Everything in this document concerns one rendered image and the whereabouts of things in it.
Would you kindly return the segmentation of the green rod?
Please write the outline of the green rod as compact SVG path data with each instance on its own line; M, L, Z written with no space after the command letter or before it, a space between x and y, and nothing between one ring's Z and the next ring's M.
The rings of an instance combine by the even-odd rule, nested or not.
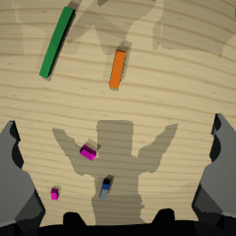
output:
M59 18L55 31L51 37L47 48L39 75L43 78L48 78L52 70L59 47L67 30L67 27L74 15L75 10L69 7L64 7Z

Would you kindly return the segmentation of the orange rod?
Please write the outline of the orange rod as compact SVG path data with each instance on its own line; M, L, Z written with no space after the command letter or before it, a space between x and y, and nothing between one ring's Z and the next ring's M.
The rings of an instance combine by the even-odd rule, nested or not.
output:
M110 82L109 82L110 88L116 88L116 89L119 88L125 55L126 55L126 51L116 50L115 52L115 57L114 57L114 62L113 62L113 67L112 67L112 72L111 72L111 77L110 77Z

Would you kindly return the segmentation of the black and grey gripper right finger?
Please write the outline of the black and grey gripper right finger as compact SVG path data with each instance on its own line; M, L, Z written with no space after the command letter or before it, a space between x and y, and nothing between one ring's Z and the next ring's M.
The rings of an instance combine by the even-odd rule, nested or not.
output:
M212 163L204 169L192 210L198 221L236 236L236 131L222 114L215 114L211 135Z

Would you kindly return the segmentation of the grey rod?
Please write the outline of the grey rod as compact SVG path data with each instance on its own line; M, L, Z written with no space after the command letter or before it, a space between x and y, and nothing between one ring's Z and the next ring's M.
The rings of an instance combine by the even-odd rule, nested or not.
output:
M109 189L104 189L104 188L101 187L101 191L100 191L100 194L99 194L99 199L100 200L105 201L107 193L108 193L108 190Z

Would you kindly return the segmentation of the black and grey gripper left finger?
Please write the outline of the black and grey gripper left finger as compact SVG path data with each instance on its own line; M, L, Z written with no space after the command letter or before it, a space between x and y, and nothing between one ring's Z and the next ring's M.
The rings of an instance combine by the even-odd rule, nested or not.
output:
M22 170L20 141L15 120L9 121L0 133L0 236L20 236L40 227L45 216L30 175Z

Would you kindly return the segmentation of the magenta block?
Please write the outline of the magenta block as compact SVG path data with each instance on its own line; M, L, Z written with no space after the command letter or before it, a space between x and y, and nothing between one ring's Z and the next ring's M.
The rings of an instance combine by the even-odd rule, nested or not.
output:
M58 189L51 189L51 199L56 200L58 199Z
M93 160L96 157L96 151L91 149L90 147L87 147L86 145L83 145L80 150L80 154L90 160Z

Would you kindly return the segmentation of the small dark blue block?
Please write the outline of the small dark blue block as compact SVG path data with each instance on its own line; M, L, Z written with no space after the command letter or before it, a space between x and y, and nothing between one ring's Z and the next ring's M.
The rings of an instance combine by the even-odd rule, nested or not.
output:
M109 186L110 186L110 180L104 180L103 179L102 188L109 189Z

